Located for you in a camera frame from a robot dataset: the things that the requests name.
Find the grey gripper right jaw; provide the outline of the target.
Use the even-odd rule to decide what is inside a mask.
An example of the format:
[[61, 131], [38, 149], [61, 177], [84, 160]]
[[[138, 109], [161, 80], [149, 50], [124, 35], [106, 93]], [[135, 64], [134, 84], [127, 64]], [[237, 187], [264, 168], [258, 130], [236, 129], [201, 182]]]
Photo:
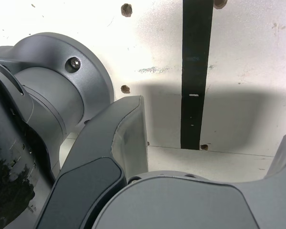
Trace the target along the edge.
[[286, 135], [267, 175], [244, 183], [140, 179], [103, 208], [95, 229], [286, 229]]

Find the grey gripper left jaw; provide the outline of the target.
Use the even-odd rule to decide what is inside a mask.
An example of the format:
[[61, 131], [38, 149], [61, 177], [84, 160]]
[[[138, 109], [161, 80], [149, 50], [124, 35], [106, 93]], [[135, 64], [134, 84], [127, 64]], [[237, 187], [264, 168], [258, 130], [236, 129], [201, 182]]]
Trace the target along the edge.
[[38, 229], [90, 229], [128, 179], [148, 170], [144, 98], [121, 98], [91, 119], [73, 144]]

